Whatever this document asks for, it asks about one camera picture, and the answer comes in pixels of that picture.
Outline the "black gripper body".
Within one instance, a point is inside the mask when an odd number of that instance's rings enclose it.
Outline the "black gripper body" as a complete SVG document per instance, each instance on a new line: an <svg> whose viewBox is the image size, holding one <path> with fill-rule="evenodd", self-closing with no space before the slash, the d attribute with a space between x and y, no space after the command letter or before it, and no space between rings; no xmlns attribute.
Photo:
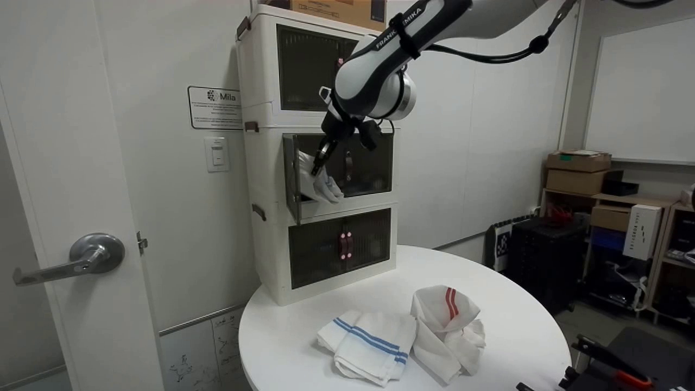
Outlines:
<svg viewBox="0 0 695 391"><path fill-rule="evenodd" d="M328 150L335 150L344 138L358 136L367 150L375 147L378 125L373 121L349 118L337 101L331 87L319 88L319 97L325 103L325 114L322 119L322 131Z"/></svg>

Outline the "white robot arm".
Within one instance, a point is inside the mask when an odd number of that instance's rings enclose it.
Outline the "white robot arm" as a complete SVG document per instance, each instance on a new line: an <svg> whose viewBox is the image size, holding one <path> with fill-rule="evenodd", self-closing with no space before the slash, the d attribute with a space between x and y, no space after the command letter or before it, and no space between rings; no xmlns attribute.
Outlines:
<svg viewBox="0 0 695 391"><path fill-rule="evenodd" d="M476 53L444 46L444 38L492 38L533 15L547 0L414 0L395 13L384 31L360 40L337 66L331 87L322 87L325 114L324 138L313 157L311 173L318 175L337 145L358 132L364 145L378 119L407 118L414 107L414 83L407 75L411 61L423 51L452 53L485 65L505 65L550 46L550 37L577 0L564 0L550 26L526 48L509 53Z"/></svg>

